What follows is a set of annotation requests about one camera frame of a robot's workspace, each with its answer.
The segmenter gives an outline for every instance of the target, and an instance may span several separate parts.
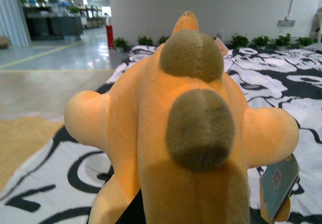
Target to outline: plush toy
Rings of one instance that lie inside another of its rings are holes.
[[[286,111],[248,107],[192,12],[108,94],[74,96],[65,126],[114,167],[95,224],[115,223],[140,189],[147,223],[249,223],[247,169],[288,157],[299,138]]]

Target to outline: hang tag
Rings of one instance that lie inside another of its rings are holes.
[[[269,165],[260,178],[261,185],[261,215],[268,222],[276,221],[278,212],[283,213],[279,218],[287,220],[289,217],[289,195],[298,179],[299,166],[295,156]]]
[[[226,47],[226,45],[219,38],[215,39],[215,43],[219,47],[222,57],[225,57],[228,54],[229,49]]]

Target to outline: rug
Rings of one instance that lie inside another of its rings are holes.
[[[15,170],[39,151],[63,125],[42,117],[0,120],[0,191]]]

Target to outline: floor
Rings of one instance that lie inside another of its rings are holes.
[[[103,84],[127,54],[108,49],[105,27],[84,30],[79,41],[33,41],[30,47],[1,49],[0,119],[63,120],[68,99]]]

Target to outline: red object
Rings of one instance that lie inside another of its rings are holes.
[[[106,25],[107,43],[109,49],[114,49],[113,28],[111,25]]]

